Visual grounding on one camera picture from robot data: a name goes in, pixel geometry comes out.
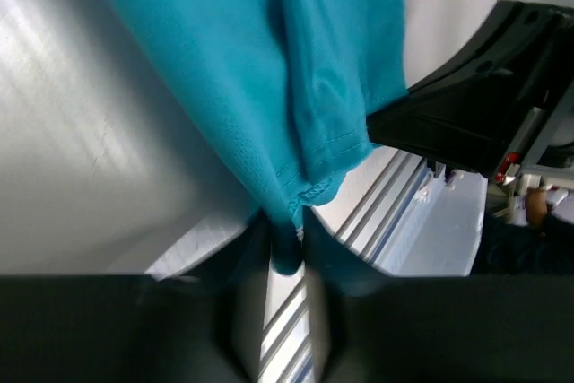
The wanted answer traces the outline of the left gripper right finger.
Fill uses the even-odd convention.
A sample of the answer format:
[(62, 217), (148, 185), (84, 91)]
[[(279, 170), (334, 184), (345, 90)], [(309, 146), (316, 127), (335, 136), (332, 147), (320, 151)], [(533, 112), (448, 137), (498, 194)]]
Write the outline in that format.
[(391, 278), (335, 239), (314, 210), (303, 211), (303, 222), (316, 381), (393, 382)]

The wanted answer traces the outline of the teal t shirt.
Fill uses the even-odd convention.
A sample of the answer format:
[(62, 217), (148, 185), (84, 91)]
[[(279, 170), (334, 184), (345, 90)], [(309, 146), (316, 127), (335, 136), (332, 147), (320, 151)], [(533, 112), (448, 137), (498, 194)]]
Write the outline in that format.
[(404, 97), (404, 0), (109, 0), (301, 264), (306, 206), (371, 153), (366, 118)]

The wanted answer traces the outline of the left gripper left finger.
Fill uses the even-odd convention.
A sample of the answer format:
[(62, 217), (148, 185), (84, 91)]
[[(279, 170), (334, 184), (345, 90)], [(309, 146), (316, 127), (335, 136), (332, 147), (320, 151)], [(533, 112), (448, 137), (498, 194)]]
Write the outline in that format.
[(240, 235), (181, 275), (155, 281), (150, 382), (255, 382), (265, 317), (271, 223)]

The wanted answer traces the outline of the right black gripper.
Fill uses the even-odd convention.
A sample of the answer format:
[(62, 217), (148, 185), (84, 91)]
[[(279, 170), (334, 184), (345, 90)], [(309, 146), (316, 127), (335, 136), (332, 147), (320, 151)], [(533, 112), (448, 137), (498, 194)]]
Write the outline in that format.
[(518, 164), (572, 183), (573, 0), (499, 1), (446, 64), (369, 115), (367, 128), (374, 144), (484, 177)]

